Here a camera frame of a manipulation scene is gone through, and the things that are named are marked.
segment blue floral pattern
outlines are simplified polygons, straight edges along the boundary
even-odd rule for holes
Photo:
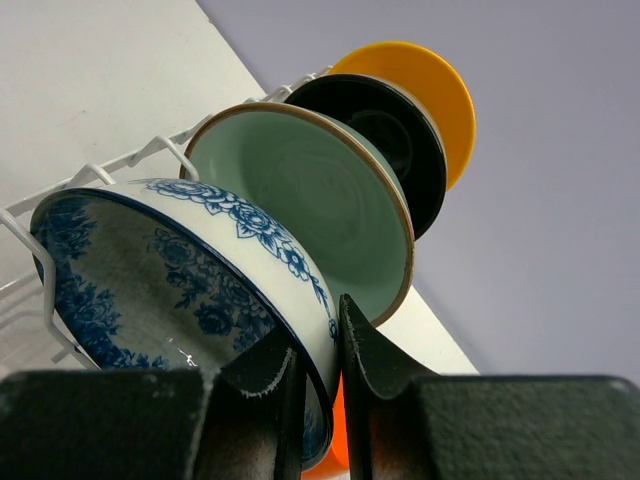
[[[210,213],[225,211],[234,218],[240,238],[258,238],[287,264],[292,274],[310,281],[318,300],[329,311],[328,298],[319,280],[311,275],[304,255],[292,244],[283,227],[233,194],[216,189],[199,199]],[[108,288],[98,288],[73,271],[71,260],[86,255],[91,235],[98,226],[87,213],[87,207],[95,201],[80,196],[58,201],[51,206],[46,221],[33,232],[56,265],[56,310],[101,368],[172,368],[171,361],[163,355],[150,356],[116,345],[114,341],[125,323],[116,309],[114,293]],[[191,312],[203,333],[228,338],[233,350],[241,353],[274,328],[273,319],[257,298],[225,265],[195,244],[164,228],[155,228],[143,238],[147,240],[147,252],[162,259],[165,281],[180,292],[174,308]],[[37,266],[42,273],[41,265]],[[330,335],[336,341],[337,324],[331,322]],[[321,419],[314,416],[313,410],[305,410],[303,461],[317,454],[323,445],[323,434]]]
[[[320,280],[311,274],[309,264],[304,254],[295,246],[292,235],[280,223],[243,198],[212,185],[172,179],[140,180],[139,183],[146,184],[149,190],[160,195],[201,204],[210,215],[226,213],[236,222],[238,238],[257,239],[269,253],[285,263],[295,277],[303,282],[310,281],[318,301],[329,315],[329,336],[334,345],[337,345],[338,324],[331,318],[327,292],[320,286]],[[177,250],[176,254],[188,255],[182,250]],[[185,295],[184,301],[188,305],[194,298],[194,293],[187,289]]]
[[[78,260],[91,245],[89,237],[97,222],[85,211],[90,200],[73,197],[51,207],[47,223],[34,232],[56,264],[55,307],[65,324],[98,365],[107,368],[169,368],[169,360],[134,353],[114,345],[111,337],[118,334],[120,314],[114,308],[109,289],[87,282],[71,270],[70,259]]]
[[[147,252],[162,257],[166,281],[182,292],[182,299],[174,308],[186,309],[196,304],[193,315],[200,329],[221,337],[233,334],[235,351],[243,352],[275,326],[249,290],[186,238],[156,228],[149,237]]]

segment pale green plate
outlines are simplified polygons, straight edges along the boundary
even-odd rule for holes
[[[201,182],[282,223],[335,302],[350,294],[374,325],[398,309],[413,273],[411,220],[393,170],[355,130],[292,105],[247,103],[209,120],[186,156]]]

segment dish rack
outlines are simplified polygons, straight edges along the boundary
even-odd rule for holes
[[[295,89],[311,80],[314,80],[315,78],[326,75],[330,68],[331,66],[328,66],[319,72],[304,75],[297,82],[291,85],[282,85],[262,98],[248,98],[244,103],[257,101],[281,102]],[[53,263],[53,259],[40,242],[38,242],[35,237],[29,233],[29,229],[18,220],[18,217],[33,210],[45,197],[53,192],[63,190],[65,188],[83,186],[94,180],[100,180],[105,184],[112,184],[114,183],[114,180],[109,175],[110,173],[127,167],[135,168],[143,159],[157,155],[165,150],[169,151],[180,162],[180,164],[185,167],[191,178],[197,181],[199,179],[198,171],[183,155],[180,146],[184,145],[189,139],[191,139],[200,127],[213,116],[213,114],[210,114],[195,126],[178,132],[170,137],[158,135],[144,147],[120,157],[108,160],[100,165],[88,163],[67,180],[50,185],[15,203],[4,208],[0,208],[0,225],[4,225],[43,266],[42,286],[38,287],[36,290],[31,290],[26,295],[19,296],[12,302],[8,302],[8,305],[5,305],[5,303],[7,303],[6,301],[9,297],[16,294],[22,288],[28,286],[32,281],[38,278],[36,269],[33,268],[31,272],[27,272],[0,287],[0,334],[2,334],[2,331],[5,328],[20,321],[21,318],[19,315],[13,315],[9,316],[9,318],[3,319],[3,316],[7,312],[14,310],[16,307],[19,307],[34,296],[43,293],[42,319],[44,326],[51,337],[53,337],[60,346],[58,353],[52,355],[50,358],[52,364],[58,365],[63,359],[68,356],[72,356],[81,366],[87,369],[98,369],[98,366],[89,358],[86,352],[82,350],[82,347],[73,340],[71,334],[68,331],[64,331],[66,328],[63,326],[61,328],[61,326],[57,325],[57,323],[61,322],[56,322],[56,313],[54,309],[55,265]],[[6,374],[10,372],[0,371],[0,374],[2,373]]]

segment orange object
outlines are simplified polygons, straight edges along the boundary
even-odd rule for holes
[[[413,95],[434,119],[447,157],[447,190],[471,160],[476,116],[462,77],[441,56],[407,42],[380,42],[351,52],[329,71],[370,75]]]
[[[332,478],[349,471],[349,450],[347,447],[347,419],[344,412],[342,377],[338,385],[336,403],[333,405],[334,430],[329,453],[322,462],[302,474],[304,480]]]

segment black plate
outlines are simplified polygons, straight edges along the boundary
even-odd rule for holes
[[[386,157],[409,204],[416,240],[433,224],[447,188],[447,164],[425,114],[392,85],[355,74],[326,75],[284,103],[328,115],[366,137]]]

